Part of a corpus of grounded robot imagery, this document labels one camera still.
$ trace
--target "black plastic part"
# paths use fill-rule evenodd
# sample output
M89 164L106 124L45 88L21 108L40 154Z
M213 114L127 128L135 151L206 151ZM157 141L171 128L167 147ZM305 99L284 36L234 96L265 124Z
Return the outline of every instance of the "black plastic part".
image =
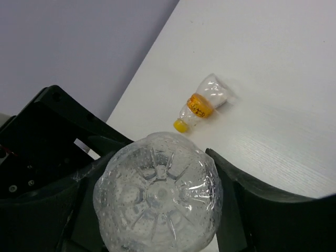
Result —
M0 251L101 252L93 187L131 142L60 87L43 89L0 128Z
M312 199L285 192L207 149L222 179L220 252L336 251L336 195Z

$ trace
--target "crushed plastic bottle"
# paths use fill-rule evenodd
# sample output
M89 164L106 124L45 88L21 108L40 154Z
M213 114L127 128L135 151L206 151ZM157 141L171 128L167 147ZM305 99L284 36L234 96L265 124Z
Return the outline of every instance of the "crushed plastic bottle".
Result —
M181 109L180 117L174 122L175 129L180 133L187 132L198 122L211 116L229 96L230 90L212 73L201 82Z
M223 189L214 161L175 133L121 149L93 192L110 252L197 252L213 239Z

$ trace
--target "gray floor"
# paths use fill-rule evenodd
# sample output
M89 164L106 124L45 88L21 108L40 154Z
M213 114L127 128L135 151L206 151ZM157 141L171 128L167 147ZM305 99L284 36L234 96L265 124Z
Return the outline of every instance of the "gray floor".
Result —
M0 1L0 112L59 85L106 120L179 0Z

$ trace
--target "bottle label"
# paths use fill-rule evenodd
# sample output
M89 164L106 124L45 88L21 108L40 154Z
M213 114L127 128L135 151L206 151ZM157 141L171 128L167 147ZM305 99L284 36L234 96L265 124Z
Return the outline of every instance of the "bottle label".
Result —
M207 118L212 112L214 112L214 108L203 96L198 93L193 94L188 102L188 108L198 117Z

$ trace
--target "bottle cap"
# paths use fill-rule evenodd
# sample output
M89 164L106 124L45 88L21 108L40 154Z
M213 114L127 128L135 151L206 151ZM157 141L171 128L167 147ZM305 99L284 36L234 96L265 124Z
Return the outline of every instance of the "bottle cap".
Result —
M188 124L186 124L183 120L181 119L177 119L175 122L174 122L174 128L179 132L179 133L184 133L186 132L189 127L188 127Z

